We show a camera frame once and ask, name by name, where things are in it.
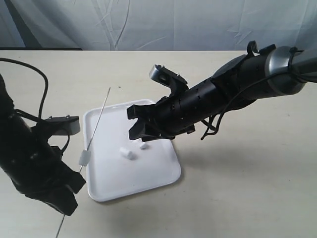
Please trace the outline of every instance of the white table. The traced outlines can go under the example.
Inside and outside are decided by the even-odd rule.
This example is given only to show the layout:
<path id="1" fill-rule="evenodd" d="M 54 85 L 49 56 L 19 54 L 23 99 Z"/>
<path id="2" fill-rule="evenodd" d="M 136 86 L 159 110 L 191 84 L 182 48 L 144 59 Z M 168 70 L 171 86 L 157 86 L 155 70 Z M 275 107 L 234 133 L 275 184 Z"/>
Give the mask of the white table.
<path id="1" fill-rule="evenodd" d="M 107 105 L 148 98 L 169 89 L 151 81 L 153 64 L 193 86 L 242 52 L 1 51 L 30 63 L 49 78 L 43 115 L 82 115 Z M 43 80 L 35 72 L 0 63 L 16 108 L 37 114 Z M 295 96 L 264 99 L 226 114 L 215 137 L 205 127 L 174 140 L 183 176 L 175 185 L 108 203 L 96 203 L 86 186 L 66 217 L 60 238 L 266 238 L 317 236 L 317 85 Z M 66 138 L 50 143 L 62 146 Z M 63 160 L 78 170 L 83 135 L 71 137 Z M 52 238 L 61 215 L 19 194 L 0 172 L 0 236 Z"/>

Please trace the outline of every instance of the tabletop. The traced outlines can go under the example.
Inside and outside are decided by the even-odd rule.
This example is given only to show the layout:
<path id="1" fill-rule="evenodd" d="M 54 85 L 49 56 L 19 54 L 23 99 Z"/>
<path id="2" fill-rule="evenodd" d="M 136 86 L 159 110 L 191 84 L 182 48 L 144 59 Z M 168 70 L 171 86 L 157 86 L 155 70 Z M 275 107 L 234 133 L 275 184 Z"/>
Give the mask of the tabletop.
<path id="1" fill-rule="evenodd" d="M 106 105 L 169 95 L 148 77 L 154 64 L 194 86 L 244 52 L 1 51 L 42 70 L 49 79 L 43 117 L 78 115 Z M 0 63 L 16 108 L 36 115 L 43 79 L 30 69 Z M 60 238 L 297 238 L 317 236 L 317 85 L 297 95 L 258 100 L 227 113 L 219 134 L 201 141 L 205 126 L 173 141 L 182 176 L 173 185 L 106 203 L 87 187 L 66 217 Z M 66 138 L 50 144 L 63 146 Z M 63 160 L 78 170 L 83 134 L 72 136 Z M 0 171 L 0 234 L 55 237 L 62 215 L 19 194 Z"/>

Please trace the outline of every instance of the white curtain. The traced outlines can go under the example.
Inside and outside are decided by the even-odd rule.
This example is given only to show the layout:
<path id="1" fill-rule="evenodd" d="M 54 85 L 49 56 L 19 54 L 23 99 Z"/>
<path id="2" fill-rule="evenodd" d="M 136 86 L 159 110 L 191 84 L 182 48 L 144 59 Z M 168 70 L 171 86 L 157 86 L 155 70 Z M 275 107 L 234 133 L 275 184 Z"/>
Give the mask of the white curtain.
<path id="1" fill-rule="evenodd" d="M 12 0 L 43 47 L 244 50 L 250 40 L 317 48 L 316 0 Z"/>

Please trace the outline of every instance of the table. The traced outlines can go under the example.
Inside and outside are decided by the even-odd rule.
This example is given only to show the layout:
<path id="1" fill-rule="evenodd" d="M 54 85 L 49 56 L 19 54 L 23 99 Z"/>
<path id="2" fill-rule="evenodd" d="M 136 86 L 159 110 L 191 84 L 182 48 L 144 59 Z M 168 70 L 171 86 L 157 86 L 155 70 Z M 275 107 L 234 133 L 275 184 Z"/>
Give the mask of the table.
<path id="1" fill-rule="evenodd" d="M 79 115 L 142 98 L 157 101 L 169 89 L 151 81 L 164 64 L 189 86 L 244 52 L 1 51 L 41 69 L 50 87 L 43 116 Z M 0 63 L 16 108 L 37 114 L 44 83 L 35 72 Z M 94 202 L 86 186 L 66 217 L 60 238 L 266 238 L 317 236 L 317 85 L 297 95 L 259 100 L 225 115 L 215 137 L 205 127 L 180 135 L 174 146 L 182 166 L 174 185 L 108 203 Z M 66 138 L 54 137 L 62 146 Z M 63 160 L 78 170 L 83 134 L 72 136 Z M 61 215 L 19 194 L 0 172 L 0 234 L 52 238 Z"/>

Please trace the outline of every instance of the white plastic tray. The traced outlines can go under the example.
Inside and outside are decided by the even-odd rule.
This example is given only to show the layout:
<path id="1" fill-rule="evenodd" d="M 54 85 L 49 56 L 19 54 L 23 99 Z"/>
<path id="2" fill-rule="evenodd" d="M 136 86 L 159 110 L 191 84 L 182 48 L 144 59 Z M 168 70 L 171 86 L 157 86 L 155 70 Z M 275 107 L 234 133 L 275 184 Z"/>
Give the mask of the white plastic tray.
<path id="1" fill-rule="evenodd" d="M 181 174 L 175 150 L 170 140 L 148 142 L 141 150 L 130 141 L 128 131 L 136 120 L 127 119 L 127 108 L 132 104 L 146 105 L 151 100 L 139 100 L 104 108 L 90 150 L 91 161 L 86 168 L 88 193 L 98 202 L 142 192 L 171 184 Z M 84 115 L 85 148 L 92 136 L 101 108 Z M 120 155 L 119 148 L 134 152 L 135 160 Z"/>

